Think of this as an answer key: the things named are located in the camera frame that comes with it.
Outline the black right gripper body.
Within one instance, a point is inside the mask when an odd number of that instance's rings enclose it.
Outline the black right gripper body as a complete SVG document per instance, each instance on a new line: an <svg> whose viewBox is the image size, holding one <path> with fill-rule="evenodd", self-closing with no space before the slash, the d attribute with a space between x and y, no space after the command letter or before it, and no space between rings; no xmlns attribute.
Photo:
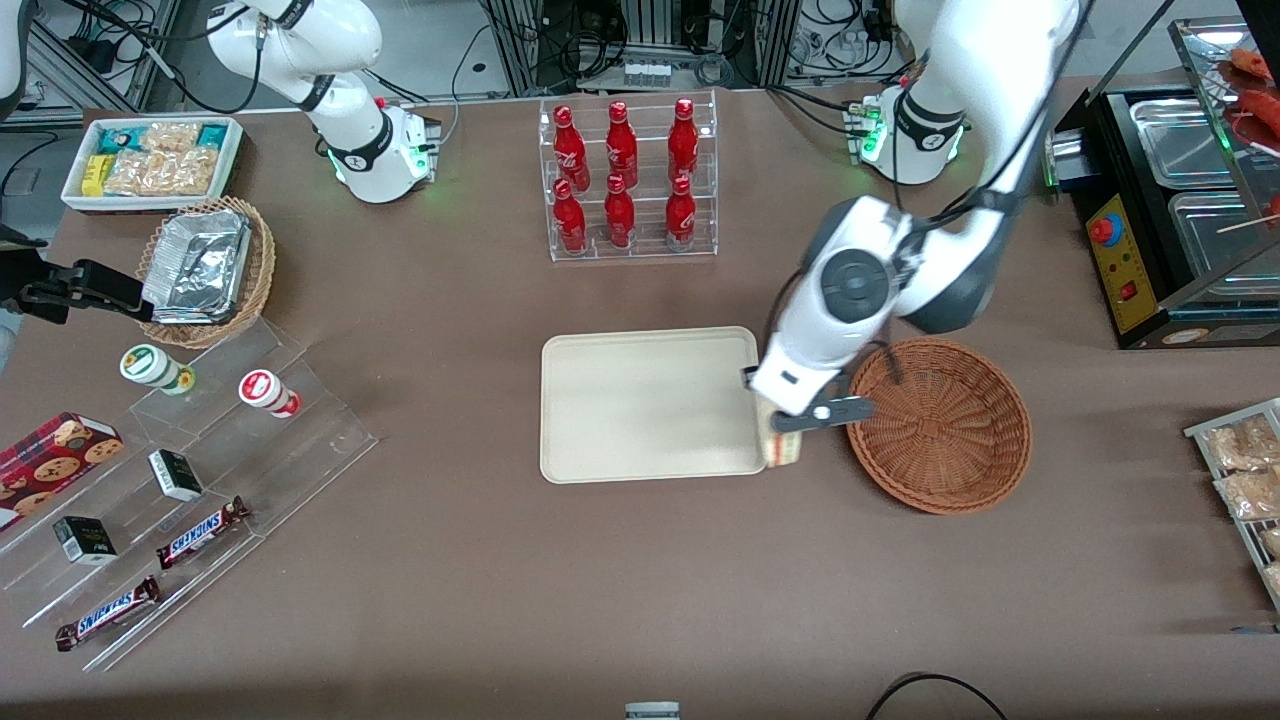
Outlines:
<svg viewBox="0 0 1280 720"><path fill-rule="evenodd" d="M49 269L38 249L46 245L44 241L28 238L9 225L1 225L3 310L45 319L45 311L36 310L35 302L26 299L24 292L32 284L36 290L45 290Z"/></svg>

